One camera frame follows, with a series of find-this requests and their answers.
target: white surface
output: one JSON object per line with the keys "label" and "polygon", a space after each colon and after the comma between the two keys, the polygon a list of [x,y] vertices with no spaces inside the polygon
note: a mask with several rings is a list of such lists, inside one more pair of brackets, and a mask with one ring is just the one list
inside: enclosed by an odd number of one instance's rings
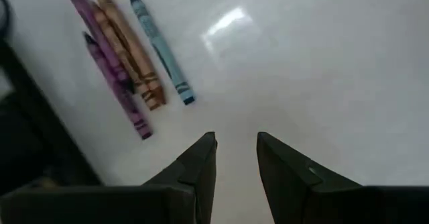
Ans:
{"label": "white surface", "polygon": [[429,184],[429,0],[144,1],[197,101],[183,106],[153,57],[169,104],[140,101],[156,131],[141,142],[71,2],[11,0],[15,49],[107,184],[145,182],[206,131],[219,142],[216,224],[272,222],[258,131],[362,184]]}

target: crayon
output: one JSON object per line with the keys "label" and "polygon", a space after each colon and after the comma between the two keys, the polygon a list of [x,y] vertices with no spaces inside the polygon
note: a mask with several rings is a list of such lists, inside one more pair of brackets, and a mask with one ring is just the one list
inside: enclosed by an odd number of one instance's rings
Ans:
{"label": "crayon", "polygon": [[155,73],[151,60],[146,51],[141,46],[137,36],[129,27],[123,14],[118,10],[113,0],[97,0],[101,9],[105,12],[111,25],[115,28],[117,34],[123,39],[124,46],[137,63],[141,75],[144,77],[144,82],[149,87],[149,90],[156,96],[156,99],[161,104],[166,104],[164,90],[160,80]]}
{"label": "crayon", "polygon": [[123,46],[123,43],[118,38],[118,35],[116,34],[109,20],[107,19],[105,13],[95,3],[93,3],[92,7],[95,19],[99,23],[101,31],[106,36],[107,41],[109,41],[116,55],[118,55],[118,58],[121,61],[122,65],[127,70],[128,74],[133,80],[136,91],[141,93],[143,100],[146,102],[146,105],[149,107],[150,110],[154,110],[160,107],[161,105],[156,101],[155,95],[149,90],[144,81],[142,81],[143,77],[140,74],[136,63],[134,62],[134,59]]}
{"label": "crayon", "polygon": [[91,34],[95,37],[99,43],[100,49],[106,56],[107,62],[110,64],[113,72],[119,79],[122,87],[133,90],[133,82],[129,78],[128,73],[122,67],[116,53],[113,51],[106,37],[103,35],[100,26],[94,18],[93,10],[87,0],[71,0],[77,12],[83,18],[86,26],[90,30]]}
{"label": "crayon", "polygon": [[180,71],[176,60],[174,59],[173,53],[167,45],[166,40],[161,35],[160,31],[156,27],[154,20],[148,13],[146,6],[141,0],[130,0],[131,6],[134,9],[134,13],[140,21],[146,35],[149,37],[152,46],[154,47],[161,63],[164,65],[168,76],[173,82],[176,91],[179,93],[180,98],[188,105],[195,101],[194,93],[185,81],[182,72]]}
{"label": "crayon", "polygon": [[97,63],[97,66],[99,67],[101,73],[103,73],[107,84],[110,86],[111,90],[115,94],[118,102],[121,104],[123,110],[126,112],[129,120],[134,124],[135,130],[137,130],[142,139],[147,139],[152,135],[151,129],[147,124],[146,119],[135,106],[135,103],[133,102],[129,91],[126,91],[119,84],[119,81],[116,78],[116,74],[113,74],[113,69],[109,66],[109,63],[107,62],[107,59],[97,42],[87,33],[84,33],[84,37],[88,51]]}

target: magenta crayon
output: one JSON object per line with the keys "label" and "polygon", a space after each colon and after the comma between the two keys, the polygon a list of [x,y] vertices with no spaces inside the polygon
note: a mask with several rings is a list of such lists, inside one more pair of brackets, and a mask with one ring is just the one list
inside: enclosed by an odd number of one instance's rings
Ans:
{"label": "magenta crayon", "polygon": [[107,62],[113,70],[113,73],[121,83],[122,87],[133,91],[133,82],[129,77],[127,71],[122,66],[121,62],[118,59],[115,51],[112,49],[111,45],[107,41],[105,35],[101,31],[100,26],[98,25],[93,9],[90,3],[87,0],[71,0],[77,12],[83,18],[86,26],[88,27],[91,34],[94,36],[95,40],[98,42],[101,51],[105,55]]}
{"label": "magenta crayon", "polygon": [[91,56],[93,56],[97,66],[100,68],[101,73],[103,73],[107,84],[112,89],[123,110],[127,113],[129,120],[134,124],[135,130],[137,130],[142,139],[147,139],[148,137],[152,136],[152,131],[147,124],[147,120],[135,106],[130,92],[126,91],[119,84],[116,74],[113,74],[112,68],[107,63],[107,59],[101,51],[101,47],[87,33],[84,33],[84,37],[88,51],[90,52]]}

